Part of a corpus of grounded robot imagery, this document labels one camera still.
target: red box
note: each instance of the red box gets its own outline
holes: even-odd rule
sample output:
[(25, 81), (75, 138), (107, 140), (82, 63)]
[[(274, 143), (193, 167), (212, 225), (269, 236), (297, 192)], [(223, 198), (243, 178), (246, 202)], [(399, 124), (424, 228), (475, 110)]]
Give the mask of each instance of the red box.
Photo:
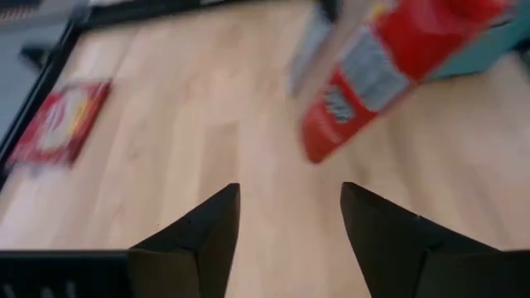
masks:
[(72, 165), (111, 89), (111, 81), (75, 82), (53, 90), (9, 157), (10, 165)]

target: teal bin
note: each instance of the teal bin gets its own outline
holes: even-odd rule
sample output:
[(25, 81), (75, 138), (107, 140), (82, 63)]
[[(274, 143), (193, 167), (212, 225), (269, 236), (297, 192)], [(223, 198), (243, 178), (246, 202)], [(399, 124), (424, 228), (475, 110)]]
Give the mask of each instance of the teal bin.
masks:
[(520, 40), (529, 38), (530, 0), (521, 0), (511, 13), (509, 21), (492, 26), (471, 45), (442, 64), (429, 79), (487, 70), (504, 53), (512, 50)]

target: white label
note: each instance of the white label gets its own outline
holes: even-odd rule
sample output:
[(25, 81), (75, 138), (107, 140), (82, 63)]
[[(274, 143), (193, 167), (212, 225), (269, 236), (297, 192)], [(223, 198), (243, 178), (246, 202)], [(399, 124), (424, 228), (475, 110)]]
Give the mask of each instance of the white label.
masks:
[(337, 86), (331, 86), (325, 93), (325, 109), (339, 124), (346, 124), (355, 116), (354, 108), (348, 103)]
[(392, 57), (367, 26), (359, 30), (340, 67), (362, 104), (378, 112), (410, 85)]

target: wooden floor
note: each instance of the wooden floor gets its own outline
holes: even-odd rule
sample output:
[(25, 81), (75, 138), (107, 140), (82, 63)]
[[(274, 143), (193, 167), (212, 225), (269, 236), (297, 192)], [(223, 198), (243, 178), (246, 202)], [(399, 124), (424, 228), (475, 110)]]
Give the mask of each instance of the wooden floor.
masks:
[(241, 184), (227, 297), (366, 297), (339, 208), (353, 181), (498, 248), (530, 248), (530, 85), (506, 57), (421, 87), (325, 163), (308, 163), (288, 63), (307, 2), (88, 34), (65, 78), (115, 90), (75, 168), (17, 170), (0, 248), (127, 248)]

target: red and white package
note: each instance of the red and white package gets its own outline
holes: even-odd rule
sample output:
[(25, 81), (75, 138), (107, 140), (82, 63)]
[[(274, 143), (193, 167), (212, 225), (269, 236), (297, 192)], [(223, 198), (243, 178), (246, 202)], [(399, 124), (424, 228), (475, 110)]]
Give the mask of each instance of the red and white package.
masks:
[(110, 79), (75, 82), (45, 99), (9, 157), (17, 164), (71, 166), (111, 89)]

